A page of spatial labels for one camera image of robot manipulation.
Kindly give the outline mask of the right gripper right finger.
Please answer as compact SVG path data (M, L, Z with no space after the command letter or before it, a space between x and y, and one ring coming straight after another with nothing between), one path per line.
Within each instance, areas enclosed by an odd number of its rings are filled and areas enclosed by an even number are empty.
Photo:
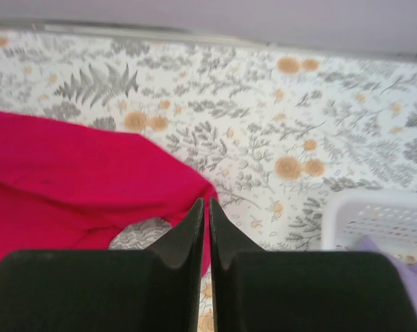
M398 271L373 252L267 251L210 201L216 331L417 331Z

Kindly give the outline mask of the magenta t shirt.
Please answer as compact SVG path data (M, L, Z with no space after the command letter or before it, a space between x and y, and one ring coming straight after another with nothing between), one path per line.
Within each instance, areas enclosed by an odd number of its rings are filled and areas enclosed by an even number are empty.
M214 186L144 136L0 111L0 261L106 249L154 217L178 225Z

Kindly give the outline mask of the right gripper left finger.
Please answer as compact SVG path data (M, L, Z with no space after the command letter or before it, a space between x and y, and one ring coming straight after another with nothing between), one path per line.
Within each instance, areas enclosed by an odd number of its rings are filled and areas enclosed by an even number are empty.
M204 201L144 250L20 250L0 261L0 331L195 331Z

